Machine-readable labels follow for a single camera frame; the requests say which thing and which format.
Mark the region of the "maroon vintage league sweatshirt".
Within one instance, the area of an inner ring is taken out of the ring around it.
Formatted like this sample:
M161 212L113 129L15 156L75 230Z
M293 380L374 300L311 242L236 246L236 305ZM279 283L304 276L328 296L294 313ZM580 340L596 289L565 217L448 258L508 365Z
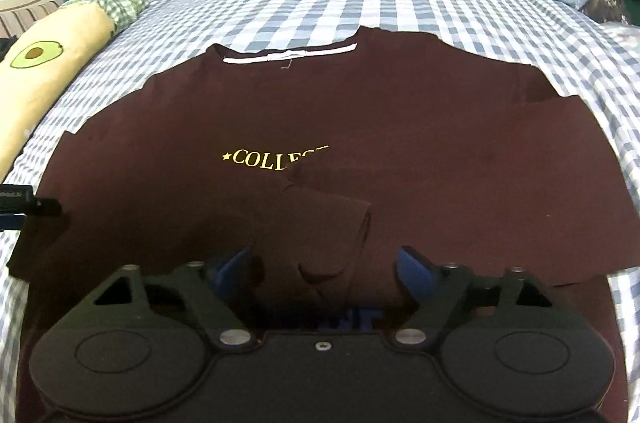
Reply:
M591 111L540 70L434 35L360 28L283 61L212 46L62 136L26 224L20 357L118 266L246 251L241 287L288 315L397 307L394 259L521 266L564 291L616 357L606 276L639 261L639 216Z

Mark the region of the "yellow avocado print quilt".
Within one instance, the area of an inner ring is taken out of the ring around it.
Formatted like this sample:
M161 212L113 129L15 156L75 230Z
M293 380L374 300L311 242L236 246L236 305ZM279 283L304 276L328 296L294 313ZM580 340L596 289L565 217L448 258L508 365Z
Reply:
M1 61L1 175L91 58L115 33L96 3L64 6L36 21Z

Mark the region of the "clear plastic bag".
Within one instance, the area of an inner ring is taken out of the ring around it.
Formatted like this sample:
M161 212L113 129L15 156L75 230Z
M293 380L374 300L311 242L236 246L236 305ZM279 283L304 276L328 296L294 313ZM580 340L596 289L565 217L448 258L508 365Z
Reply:
M631 16L624 0L589 0L580 11L598 24L631 24Z

